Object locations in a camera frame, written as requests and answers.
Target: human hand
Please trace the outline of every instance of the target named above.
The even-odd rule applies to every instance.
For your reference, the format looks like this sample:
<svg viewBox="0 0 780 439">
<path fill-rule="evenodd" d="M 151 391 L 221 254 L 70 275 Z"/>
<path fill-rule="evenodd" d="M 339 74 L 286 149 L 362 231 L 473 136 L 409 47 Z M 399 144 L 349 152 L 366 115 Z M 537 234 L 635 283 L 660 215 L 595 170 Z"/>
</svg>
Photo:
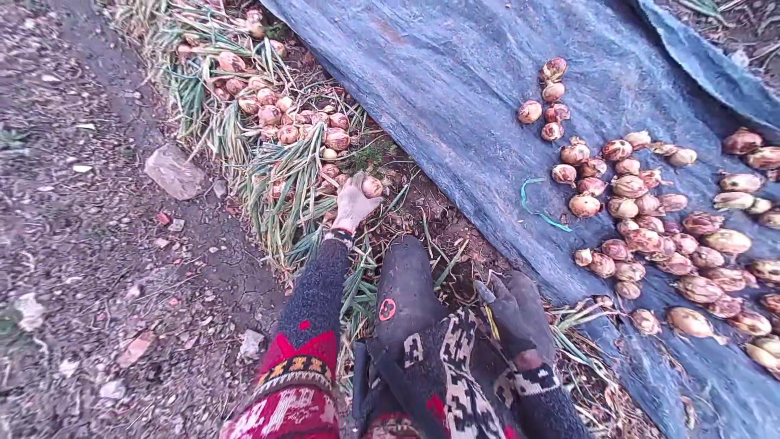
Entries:
<svg viewBox="0 0 780 439">
<path fill-rule="evenodd" d="M 382 203 L 382 197 L 367 198 L 363 194 L 363 171 L 356 173 L 339 188 L 337 200 L 338 212 L 333 221 L 334 229 L 344 229 L 354 233 L 360 221 L 363 221 Z"/>
</svg>

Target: onion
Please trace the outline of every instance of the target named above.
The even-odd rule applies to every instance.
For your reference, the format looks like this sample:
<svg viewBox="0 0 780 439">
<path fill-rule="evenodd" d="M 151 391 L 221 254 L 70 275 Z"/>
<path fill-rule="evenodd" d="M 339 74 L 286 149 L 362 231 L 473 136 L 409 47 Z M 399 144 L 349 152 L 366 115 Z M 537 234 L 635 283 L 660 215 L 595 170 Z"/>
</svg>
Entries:
<svg viewBox="0 0 780 439">
<path fill-rule="evenodd" d="M 601 252 L 615 261 L 630 259 L 629 247 L 622 239 L 608 239 L 601 243 Z"/>
<path fill-rule="evenodd" d="M 631 198 L 612 197 L 607 202 L 609 214 L 620 220 L 628 220 L 639 214 L 639 208 Z"/>
<path fill-rule="evenodd" d="M 382 195 L 382 191 L 385 189 L 385 187 L 382 186 L 382 182 L 378 178 L 372 177 L 370 175 L 366 175 L 363 178 L 363 186 L 361 186 L 361 188 L 363 189 L 363 195 L 366 195 L 368 198 L 374 198 Z"/>
<path fill-rule="evenodd" d="M 544 120 L 547 122 L 562 122 L 570 118 L 569 107 L 563 104 L 552 104 L 544 111 Z"/>
<path fill-rule="evenodd" d="M 592 252 L 593 262 L 588 268 L 601 277 L 610 277 L 615 274 L 615 261 L 604 253 Z"/>
<path fill-rule="evenodd" d="M 752 173 L 733 173 L 721 179 L 721 189 L 724 191 L 738 191 L 754 193 L 761 189 L 764 179 Z"/>
<path fill-rule="evenodd" d="M 745 156 L 745 163 L 755 170 L 780 168 L 780 146 L 764 146 Z"/>
<path fill-rule="evenodd" d="M 544 81 L 558 82 L 566 73 L 566 68 L 566 60 L 559 56 L 547 61 L 542 66 L 539 70 L 539 77 Z"/>
<path fill-rule="evenodd" d="M 541 138 L 546 141 L 557 141 L 563 137 L 563 125 L 560 122 L 550 122 L 541 128 Z"/>
<path fill-rule="evenodd" d="M 601 202 L 589 194 L 574 195 L 569 200 L 569 210 L 579 218 L 590 218 L 601 210 Z"/>
<path fill-rule="evenodd" d="M 661 323 L 658 322 L 652 311 L 640 308 L 631 313 L 631 320 L 636 330 L 644 335 L 658 335 L 661 333 Z"/>
<path fill-rule="evenodd" d="M 650 138 L 650 133 L 647 131 L 628 133 L 623 136 L 623 140 L 629 142 L 634 151 L 646 148 L 650 142 L 653 141 L 653 139 Z"/>
<path fill-rule="evenodd" d="M 690 148 L 680 148 L 669 156 L 669 163 L 674 166 L 688 166 L 696 162 L 698 154 Z"/>
<path fill-rule="evenodd" d="M 544 90 L 541 91 L 541 98 L 545 102 L 558 102 L 565 92 L 566 87 L 564 87 L 562 82 L 547 83 L 544 86 Z"/>
<path fill-rule="evenodd" d="M 582 193 L 589 193 L 594 197 L 597 197 L 604 193 L 607 189 L 607 184 L 596 177 L 586 177 L 577 182 L 577 190 Z"/>
<path fill-rule="evenodd" d="M 686 299 L 696 303 L 712 303 L 725 294 L 718 284 L 701 276 L 683 276 L 673 286 Z"/>
<path fill-rule="evenodd" d="M 678 330 L 693 337 L 707 338 L 713 337 L 719 344 L 726 344 L 729 339 L 717 335 L 707 317 L 692 309 L 675 307 L 667 312 L 667 320 Z"/>
<path fill-rule="evenodd" d="M 568 184 L 575 187 L 574 180 L 577 178 L 577 170 L 571 165 L 555 165 L 552 168 L 552 179 L 558 183 Z"/>
<path fill-rule="evenodd" d="M 682 226 L 692 235 L 705 235 L 714 233 L 721 227 L 724 217 L 712 215 L 706 212 L 694 212 L 682 220 Z"/>
<path fill-rule="evenodd" d="M 612 191 L 627 198 L 639 198 L 647 193 L 647 186 L 635 175 L 624 175 L 612 179 Z"/>
<path fill-rule="evenodd" d="M 585 159 L 580 173 L 582 177 L 601 177 L 607 172 L 607 163 L 602 159 Z"/>
<path fill-rule="evenodd" d="M 705 245 L 697 247 L 690 254 L 690 260 L 699 268 L 714 268 L 726 263 L 725 258 L 719 251 Z"/>
<path fill-rule="evenodd" d="M 745 234 L 731 229 L 718 229 L 704 237 L 704 243 L 726 255 L 747 252 L 753 242 Z"/>
<path fill-rule="evenodd" d="M 772 332 L 769 319 L 758 312 L 743 309 L 742 312 L 729 319 L 729 324 L 750 335 L 767 335 Z"/>
<path fill-rule="evenodd" d="M 688 256 L 699 248 L 699 241 L 689 234 L 673 234 L 672 241 L 675 242 L 680 255 Z"/>
<path fill-rule="evenodd" d="M 721 319 L 731 319 L 742 311 L 745 299 L 722 295 L 718 300 L 704 305 L 710 314 Z"/>
<path fill-rule="evenodd" d="M 349 135 L 341 128 L 328 128 L 325 132 L 325 146 L 344 151 L 349 148 Z"/>
<path fill-rule="evenodd" d="M 341 128 L 346 131 L 349 129 L 349 117 L 343 112 L 335 112 L 328 116 L 328 125 L 331 128 Z"/>
<path fill-rule="evenodd" d="M 640 262 L 616 262 L 615 279 L 624 282 L 639 282 L 644 278 L 646 271 Z"/>
<path fill-rule="evenodd" d="M 620 160 L 615 164 L 615 172 L 618 175 L 625 175 L 627 173 L 631 175 L 639 175 L 642 164 L 639 160 L 629 157 L 627 159 Z"/>
<path fill-rule="evenodd" d="M 604 157 L 604 160 L 616 162 L 627 158 L 632 152 L 631 144 L 620 139 L 607 142 L 601 149 L 601 156 Z"/>
<path fill-rule="evenodd" d="M 745 127 L 740 127 L 734 134 L 723 139 L 723 152 L 726 154 L 745 155 L 762 146 L 764 139 Z"/>
<path fill-rule="evenodd" d="M 589 266 L 593 262 L 593 252 L 589 248 L 581 248 L 574 252 L 574 263 L 578 266 Z"/>
<path fill-rule="evenodd" d="M 539 120 L 541 116 L 541 104 L 536 101 L 525 101 L 517 110 L 517 119 L 521 123 L 534 123 Z M 548 122 L 558 122 L 557 120 L 550 120 Z"/>
<path fill-rule="evenodd" d="M 633 300 L 639 298 L 642 290 L 634 282 L 618 282 L 615 284 L 615 292 L 622 298 Z"/>
</svg>

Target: debris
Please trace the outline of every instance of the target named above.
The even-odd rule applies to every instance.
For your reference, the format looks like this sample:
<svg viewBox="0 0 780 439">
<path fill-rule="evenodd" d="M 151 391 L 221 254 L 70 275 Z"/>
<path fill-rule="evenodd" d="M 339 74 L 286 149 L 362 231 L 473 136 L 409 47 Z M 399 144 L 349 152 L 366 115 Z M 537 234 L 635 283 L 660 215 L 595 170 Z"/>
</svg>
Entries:
<svg viewBox="0 0 780 439">
<path fill-rule="evenodd" d="M 142 333 L 128 344 L 127 349 L 116 359 L 116 363 L 122 369 L 126 369 L 141 358 L 153 340 L 154 333 L 151 331 Z"/>
<path fill-rule="evenodd" d="M 157 148 L 147 159 L 144 172 L 169 195 L 178 200 L 189 200 L 203 192 L 206 173 L 175 145 Z"/>
<path fill-rule="evenodd" d="M 253 330 L 246 330 L 241 342 L 239 355 L 248 359 L 260 358 L 260 343 L 265 340 L 265 336 Z"/>
<path fill-rule="evenodd" d="M 127 393 L 127 387 L 122 380 L 109 381 L 100 387 L 100 397 L 109 399 L 122 399 Z"/>
<path fill-rule="evenodd" d="M 19 327 L 27 332 L 32 332 L 44 324 L 44 312 L 46 308 L 35 300 L 35 293 L 27 293 L 19 296 L 14 303 L 14 308 L 22 313 Z"/>
</svg>

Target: rock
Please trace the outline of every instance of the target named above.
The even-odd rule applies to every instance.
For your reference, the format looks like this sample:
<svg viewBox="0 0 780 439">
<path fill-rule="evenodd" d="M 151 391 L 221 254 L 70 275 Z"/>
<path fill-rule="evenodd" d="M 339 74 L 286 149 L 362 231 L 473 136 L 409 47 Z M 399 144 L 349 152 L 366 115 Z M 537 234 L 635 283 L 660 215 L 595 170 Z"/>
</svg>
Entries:
<svg viewBox="0 0 780 439">
<path fill-rule="evenodd" d="M 178 200 L 189 200 L 206 189 L 206 173 L 175 145 L 157 148 L 149 156 L 144 172 L 169 195 Z"/>
<path fill-rule="evenodd" d="M 122 399 L 127 393 L 127 387 L 122 380 L 109 381 L 100 387 L 100 397 L 109 399 Z"/>
<path fill-rule="evenodd" d="M 257 333 L 253 330 L 246 330 L 241 342 L 241 350 L 239 355 L 248 359 L 260 358 L 260 343 L 265 340 L 263 334 Z"/>
<path fill-rule="evenodd" d="M 35 293 L 19 296 L 13 306 L 22 313 L 19 327 L 23 330 L 32 332 L 44 324 L 43 315 L 46 308 L 35 300 Z"/>
</svg>

